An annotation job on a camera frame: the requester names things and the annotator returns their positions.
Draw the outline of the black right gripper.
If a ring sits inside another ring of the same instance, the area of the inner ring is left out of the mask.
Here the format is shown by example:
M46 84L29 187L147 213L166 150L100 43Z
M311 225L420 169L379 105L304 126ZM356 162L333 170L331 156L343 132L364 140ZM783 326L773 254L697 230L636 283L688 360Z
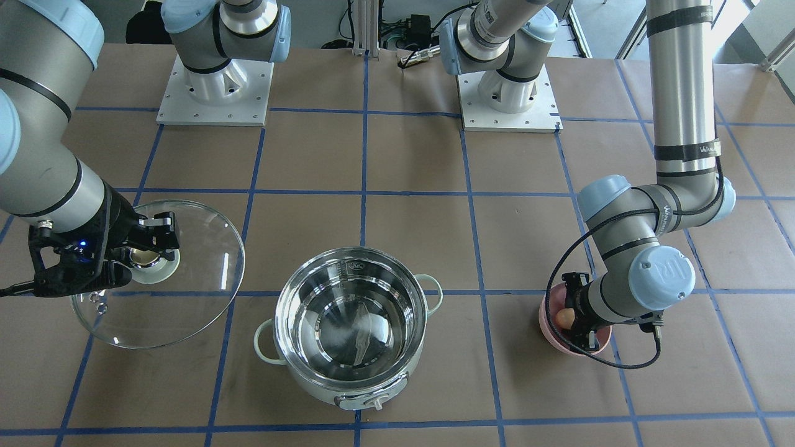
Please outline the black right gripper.
M123 247L137 244L139 250L157 253L167 261L176 260L179 238L175 212L147 218L136 213L108 184L103 192L96 215L76 230L29 230L34 296L65 297L128 285L132 272L121 261Z

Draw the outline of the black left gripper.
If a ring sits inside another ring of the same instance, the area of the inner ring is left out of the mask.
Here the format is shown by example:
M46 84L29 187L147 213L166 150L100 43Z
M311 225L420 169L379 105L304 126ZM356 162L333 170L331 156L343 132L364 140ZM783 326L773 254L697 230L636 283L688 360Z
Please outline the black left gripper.
M576 342L573 345L584 350L593 351L597 349L597 344L594 342L594 332L598 330L596 317L594 316L593 309L588 302L588 287L589 287L589 274L582 272L570 272L562 275L562 280L566 286L566 308L572 308L576 314L576 322L573 331L579 334L580 337L584 335L589 336L588 350L580 348L584 346L584 342Z

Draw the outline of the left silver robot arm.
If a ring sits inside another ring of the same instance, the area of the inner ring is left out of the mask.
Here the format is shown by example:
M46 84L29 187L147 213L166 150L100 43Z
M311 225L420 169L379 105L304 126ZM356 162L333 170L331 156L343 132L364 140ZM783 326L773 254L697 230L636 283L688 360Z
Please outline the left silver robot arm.
M502 112L529 105L504 91L531 85L557 32L546 1L481 1L440 25L439 42L451 75L484 73L481 96ZM659 236L723 219L736 194L719 158L708 1L648 1L647 34L653 88L656 183L631 186L605 176L577 196L580 215L607 271L564 274L549 289L540 321L552 345L571 354L600 351L598 333L616 323L653 332L664 310L693 291L695 272Z

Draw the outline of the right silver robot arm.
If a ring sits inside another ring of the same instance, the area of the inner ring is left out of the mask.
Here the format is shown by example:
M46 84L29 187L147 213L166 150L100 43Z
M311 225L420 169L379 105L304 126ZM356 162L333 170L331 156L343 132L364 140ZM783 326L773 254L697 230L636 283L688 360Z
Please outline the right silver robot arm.
M289 56L276 1L166 1L177 51L160 124L262 125L273 65ZM172 211L138 213L61 141L104 42L80 1L2 2L2 211L29 224L34 277L3 296L62 297L156 284L179 265Z

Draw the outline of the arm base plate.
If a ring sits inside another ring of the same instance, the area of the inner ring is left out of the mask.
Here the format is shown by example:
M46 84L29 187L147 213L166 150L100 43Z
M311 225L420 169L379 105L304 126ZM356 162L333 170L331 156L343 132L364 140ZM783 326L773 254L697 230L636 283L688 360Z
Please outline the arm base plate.
M461 74L457 85L465 131L556 133L563 129L545 66L528 83L485 71Z
M163 125L264 127L275 65L231 60L210 74L193 73L176 57L157 111Z

